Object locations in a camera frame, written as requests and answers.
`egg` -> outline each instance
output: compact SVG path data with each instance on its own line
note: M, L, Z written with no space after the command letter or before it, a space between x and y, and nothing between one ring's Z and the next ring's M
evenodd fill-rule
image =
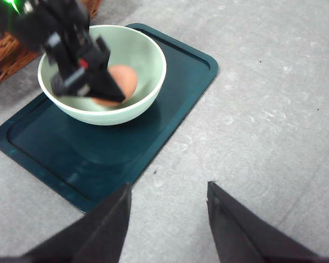
M122 102L103 100L98 98L92 98L92 100L100 105L115 107L119 104L127 101L135 92L138 84L138 77L136 72L129 66L126 65L115 65L108 67L110 75L114 78L118 87L122 90L125 100Z

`dark teal tray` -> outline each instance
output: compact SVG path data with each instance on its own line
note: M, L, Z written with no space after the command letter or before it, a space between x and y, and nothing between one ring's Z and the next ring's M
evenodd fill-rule
M154 104L116 126L77 121L39 95L0 127L0 150L82 211L135 183L215 78L210 56L143 24L162 48L167 75Z

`light green bowl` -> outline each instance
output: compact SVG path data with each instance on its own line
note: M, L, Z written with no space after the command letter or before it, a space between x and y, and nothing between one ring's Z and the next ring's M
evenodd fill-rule
M128 65L136 71L138 85L133 96L118 107L101 106L90 98L57 97L52 93L50 79L58 68L57 65L50 66L46 55L43 55L38 68L43 92L58 108L82 122L115 125L138 117L156 99L165 79L167 66L161 48L147 35L124 26L92 26L90 35L94 39L102 36L110 48L109 66Z

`gray floor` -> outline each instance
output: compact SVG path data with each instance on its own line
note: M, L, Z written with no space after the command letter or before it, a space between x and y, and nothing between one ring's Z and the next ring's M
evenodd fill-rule
M132 22L212 55L220 73L136 184L121 262L217 263L208 180L329 256L329 1L104 0L93 23ZM37 64L0 85L0 124L40 93ZM81 216L0 152L0 255Z

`brown basket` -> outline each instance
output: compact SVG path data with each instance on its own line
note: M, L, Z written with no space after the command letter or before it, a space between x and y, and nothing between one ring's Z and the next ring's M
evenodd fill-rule
M80 0L88 8L90 18L98 12L101 0ZM0 82L19 71L39 56L25 48L16 38L6 33L0 40Z

